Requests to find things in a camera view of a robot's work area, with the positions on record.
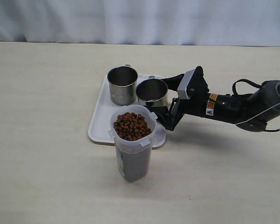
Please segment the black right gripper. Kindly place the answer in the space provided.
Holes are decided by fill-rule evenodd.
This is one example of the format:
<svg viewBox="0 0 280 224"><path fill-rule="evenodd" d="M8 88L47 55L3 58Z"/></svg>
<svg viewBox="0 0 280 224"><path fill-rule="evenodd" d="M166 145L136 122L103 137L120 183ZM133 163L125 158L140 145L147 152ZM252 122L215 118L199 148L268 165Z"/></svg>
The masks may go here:
<svg viewBox="0 0 280 224"><path fill-rule="evenodd" d="M177 91L184 74L180 74L170 78L163 78L162 81L167 85L169 90ZM172 100L171 106L154 107L145 106L150 112L157 116L157 121L169 131L173 131L182 117L193 115L203 117L205 115L207 95L209 94L208 84L203 76L202 66L197 66L188 86L191 98L188 100L179 99Z"/></svg>

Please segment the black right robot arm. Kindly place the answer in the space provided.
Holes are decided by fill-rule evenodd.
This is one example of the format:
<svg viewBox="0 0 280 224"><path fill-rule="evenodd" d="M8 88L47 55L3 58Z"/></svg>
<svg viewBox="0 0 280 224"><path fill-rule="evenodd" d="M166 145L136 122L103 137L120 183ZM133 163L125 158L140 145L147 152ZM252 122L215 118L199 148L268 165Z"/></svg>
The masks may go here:
<svg viewBox="0 0 280 224"><path fill-rule="evenodd" d="M268 80L256 84L242 79L258 90L255 93L238 94L236 84L233 94L210 93L203 77L203 69L197 66L184 74L165 78L163 82L178 97L170 106L147 105L157 115L166 130L173 131L182 117L187 115L234 124L249 132L268 132L267 123L280 116L280 80Z"/></svg>

